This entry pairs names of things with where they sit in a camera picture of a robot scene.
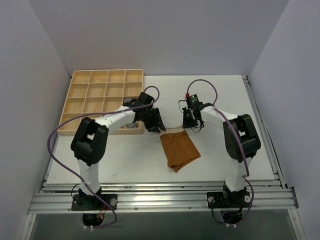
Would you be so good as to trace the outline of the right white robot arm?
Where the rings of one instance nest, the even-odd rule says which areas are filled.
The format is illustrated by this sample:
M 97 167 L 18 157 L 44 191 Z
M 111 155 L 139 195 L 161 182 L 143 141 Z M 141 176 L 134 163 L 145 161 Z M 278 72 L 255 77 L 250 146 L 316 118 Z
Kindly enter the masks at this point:
M 184 129 L 201 131 L 205 124 L 211 124 L 223 132 L 225 149 L 231 158 L 231 173 L 225 179 L 226 191 L 222 193 L 222 200 L 232 207 L 240 201 L 239 192 L 246 188 L 246 180 L 250 176 L 250 163 L 261 148 L 252 117 L 220 110 L 212 103 L 199 101 L 196 94 L 187 93 L 183 101 L 187 105 L 182 108 Z

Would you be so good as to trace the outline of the brown underwear cream waistband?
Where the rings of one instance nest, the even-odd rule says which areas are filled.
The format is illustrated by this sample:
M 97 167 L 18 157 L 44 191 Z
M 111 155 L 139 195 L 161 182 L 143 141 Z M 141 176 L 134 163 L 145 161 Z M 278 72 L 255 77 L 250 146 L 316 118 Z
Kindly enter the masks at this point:
M 182 126 L 162 131 L 160 141 L 167 159 L 167 165 L 175 173 L 201 157 L 200 152 Z

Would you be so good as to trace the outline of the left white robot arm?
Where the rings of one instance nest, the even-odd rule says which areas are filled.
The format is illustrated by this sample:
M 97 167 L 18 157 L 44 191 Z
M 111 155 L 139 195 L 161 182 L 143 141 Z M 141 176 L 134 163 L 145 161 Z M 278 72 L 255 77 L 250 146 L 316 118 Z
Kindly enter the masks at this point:
M 151 133 L 166 130 L 160 110 L 153 107 L 154 100 L 149 94 L 141 92 L 138 98 L 124 99 L 122 106 L 111 114 L 81 120 L 70 148 L 77 159 L 82 177 L 78 194 L 83 197 L 82 202 L 88 209 L 95 210 L 101 203 L 99 161 L 106 152 L 109 134 L 135 122 L 144 123 L 146 130 Z

